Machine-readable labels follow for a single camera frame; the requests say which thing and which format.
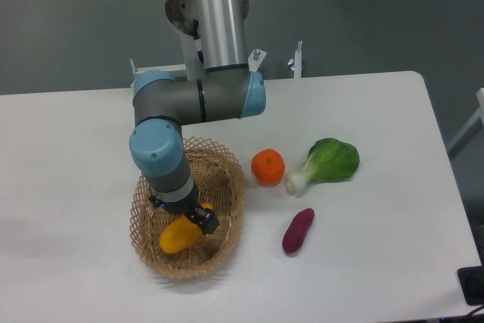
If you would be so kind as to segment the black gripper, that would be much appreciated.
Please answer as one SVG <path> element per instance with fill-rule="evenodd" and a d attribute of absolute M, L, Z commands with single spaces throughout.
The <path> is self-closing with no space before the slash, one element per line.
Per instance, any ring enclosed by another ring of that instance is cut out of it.
<path fill-rule="evenodd" d="M 214 209 L 203 207 L 190 196 L 176 202 L 165 202 L 152 194 L 148 201 L 155 210 L 162 209 L 171 214 L 185 216 L 201 230 L 202 234 L 214 234 L 219 227 L 219 219 Z"/>

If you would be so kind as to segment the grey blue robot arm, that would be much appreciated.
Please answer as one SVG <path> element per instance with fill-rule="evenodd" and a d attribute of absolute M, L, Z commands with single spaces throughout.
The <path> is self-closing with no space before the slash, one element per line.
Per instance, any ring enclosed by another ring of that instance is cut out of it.
<path fill-rule="evenodd" d="M 204 234 L 219 225 L 199 193 L 182 141 L 182 126 L 261 114 L 262 75 L 250 69 L 244 29 L 245 0 L 179 0 L 166 11 L 179 15 L 181 31 L 194 40 L 187 78 L 148 70 L 134 81 L 135 128 L 129 150 L 147 181 L 156 208 L 182 214 Z"/>

